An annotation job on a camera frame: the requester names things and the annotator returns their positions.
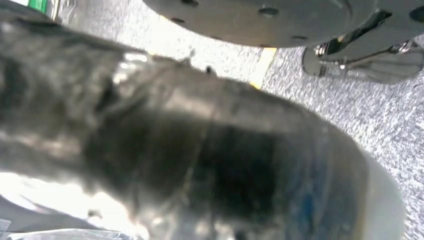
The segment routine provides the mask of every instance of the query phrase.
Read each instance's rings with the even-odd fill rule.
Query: black disc
[[[376,0],[144,0],[193,32],[247,46],[310,46],[348,33]]]
[[[307,47],[303,52],[302,69],[306,74],[314,77],[323,77],[326,74],[326,67],[321,64],[320,58],[310,47]]]

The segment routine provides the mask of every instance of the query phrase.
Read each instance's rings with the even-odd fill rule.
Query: black round object
[[[353,31],[377,0],[144,0],[154,11],[204,36],[247,45],[318,45]]]

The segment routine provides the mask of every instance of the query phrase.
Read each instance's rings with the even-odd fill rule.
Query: green object
[[[45,14],[47,11],[47,1],[48,0],[29,0],[28,7]]]

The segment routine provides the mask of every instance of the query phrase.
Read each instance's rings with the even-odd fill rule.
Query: yellow line
[[[250,77],[250,85],[257,89],[262,88],[264,84],[264,77],[267,74],[268,68],[274,59],[277,52],[276,48],[264,48],[260,54],[259,61],[257,61],[256,68]]]

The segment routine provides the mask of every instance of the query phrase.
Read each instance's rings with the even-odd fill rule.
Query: bolt hole
[[[181,0],[181,2],[187,6],[190,7],[197,7],[199,5],[199,2],[195,1],[195,0]]]
[[[301,40],[301,41],[308,40],[307,36],[292,36],[291,38],[294,40]]]
[[[424,6],[415,8],[409,13],[409,17],[419,23],[424,23]]]
[[[186,21],[184,21],[180,18],[176,18],[176,17],[171,18],[171,21],[173,21],[174,23],[177,23],[177,24],[183,24],[183,23],[186,22]]]
[[[272,18],[279,14],[279,10],[273,7],[263,7],[258,10],[258,13],[264,17]]]

